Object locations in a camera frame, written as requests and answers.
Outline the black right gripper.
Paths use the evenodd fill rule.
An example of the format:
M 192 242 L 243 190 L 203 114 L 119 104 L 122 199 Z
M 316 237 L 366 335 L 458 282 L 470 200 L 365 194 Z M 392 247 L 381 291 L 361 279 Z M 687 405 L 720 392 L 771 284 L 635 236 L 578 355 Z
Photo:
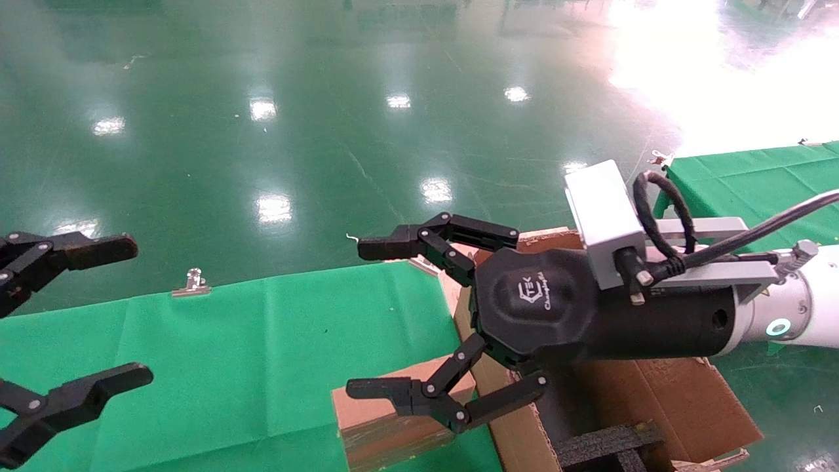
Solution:
M 362 238 L 366 261 L 422 256 L 463 287 L 471 286 L 470 335 L 428 380 L 357 378 L 348 397 L 386 399 L 398 416 L 428 416 L 464 433 L 542 397 L 548 377 L 536 371 L 462 404 L 452 389 L 487 352 L 506 368 L 591 361 L 711 357 L 731 340 L 736 314 L 732 288 L 642 290 L 633 305 L 624 286 L 602 290 L 582 250 L 521 253 L 519 232 L 441 212 L 422 224 L 399 225 L 388 236 Z M 477 268 L 453 244 L 494 253 Z

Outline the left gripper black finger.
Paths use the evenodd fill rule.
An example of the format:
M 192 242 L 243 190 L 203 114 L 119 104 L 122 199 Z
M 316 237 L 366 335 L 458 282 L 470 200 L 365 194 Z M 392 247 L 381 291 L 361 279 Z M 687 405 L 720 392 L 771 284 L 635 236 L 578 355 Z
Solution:
M 45 395 L 2 380 L 2 410 L 14 416 L 1 431 L 2 468 L 22 467 L 55 436 L 96 421 L 111 398 L 152 381 L 152 370 L 141 363 L 89 374 Z
M 137 242 L 128 233 L 98 239 L 81 232 L 2 236 L 1 317 L 14 313 L 65 271 L 86 271 L 137 256 Z

